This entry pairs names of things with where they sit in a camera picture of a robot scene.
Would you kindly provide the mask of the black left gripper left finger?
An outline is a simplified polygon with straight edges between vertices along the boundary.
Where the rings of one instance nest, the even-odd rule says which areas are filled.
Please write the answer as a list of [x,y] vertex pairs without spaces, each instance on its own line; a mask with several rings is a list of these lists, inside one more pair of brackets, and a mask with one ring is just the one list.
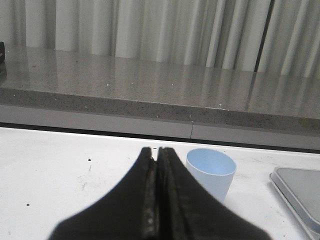
[[156,240],[157,163],[144,147],[121,181],[96,203],[60,222],[51,240]]

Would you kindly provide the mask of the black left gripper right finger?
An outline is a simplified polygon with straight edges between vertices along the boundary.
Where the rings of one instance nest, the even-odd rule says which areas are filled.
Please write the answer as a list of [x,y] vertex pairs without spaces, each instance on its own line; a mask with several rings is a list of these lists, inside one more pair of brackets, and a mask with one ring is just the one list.
[[261,228],[212,197],[173,148],[158,150],[157,198],[161,240],[269,240]]

